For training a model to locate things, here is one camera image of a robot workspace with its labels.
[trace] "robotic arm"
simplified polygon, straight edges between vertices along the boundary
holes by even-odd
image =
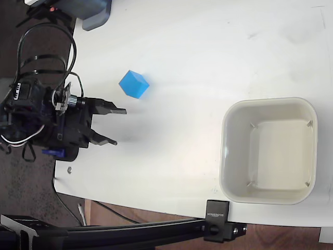
[[[21,64],[20,54],[25,36],[34,28],[54,27],[65,32],[74,48],[73,61],[66,70],[34,70],[21,73],[27,63],[45,58],[59,59],[54,55],[42,55],[29,58]],[[70,93],[71,83],[65,88],[62,84],[71,72],[76,57],[76,46],[71,34],[54,24],[38,24],[28,30],[21,38],[18,48],[18,72],[15,79],[0,79],[0,149],[10,154],[12,147],[23,146],[22,157],[26,161],[35,161],[32,145],[46,147],[45,154],[53,155],[56,160],[73,161],[79,148],[88,148],[89,143],[104,145],[117,142],[96,133],[91,129],[93,115],[110,113],[126,114],[126,110],[117,108],[112,102],[103,99],[78,97]],[[54,89],[45,87],[36,77],[39,73],[63,73],[63,79]],[[27,146],[33,159],[27,159]]]

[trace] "white cable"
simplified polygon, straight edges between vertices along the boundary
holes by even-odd
[[[54,96],[55,96],[55,94],[56,94],[56,90],[54,89],[54,90],[52,91],[51,101],[52,101],[53,106],[56,108],[57,106],[56,106],[56,104],[55,104],[55,102],[54,102]]]
[[[38,131],[34,134],[32,134],[31,136],[21,140],[21,141],[18,141],[18,142],[11,142],[10,140],[7,140],[3,135],[1,135],[1,138],[4,139],[5,142],[9,143],[9,144],[21,144],[23,142],[26,142],[28,140],[30,140],[31,138],[33,138],[34,136],[38,135],[42,130],[43,128],[45,127],[45,125],[42,125],[40,129],[38,129]]]
[[[21,144],[10,144],[10,146],[11,147],[21,147],[21,146],[23,146],[23,145],[25,145],[25,143],[27,143],[27,142],[23,142],[23,143],[21,143]]]

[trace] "white table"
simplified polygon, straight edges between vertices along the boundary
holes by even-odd
[[[207,199],[227,200],[219,168],[228,108],[298,96],[318,114],[312,194],[292,206],[232,203],[228,219],[332,227],[332,13],[329,0],[113,0],[104,26],[86,32],[78,21],[74,71],[85,95],[128,115],[94,116],[93,129],[119,144],[90,145],[74,162],[58,161],[57,192],[204,218]],[[150,83],[139,100],[118,84],[129,69]]]
[[[24,0],[24,3],[27,5],[33,5],[34,3],[36,3],[38,0]]]

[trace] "blue cube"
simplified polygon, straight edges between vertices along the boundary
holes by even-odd
[[[149,87],[144,77],[134,71],[129,70],[119,83],[126,95],[140,98]]]

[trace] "white bowl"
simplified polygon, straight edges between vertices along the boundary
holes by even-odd
[[[312,191],[317,114],[302,98],[241,101],[223,119],[220,185],[232,201],[296,204]]]

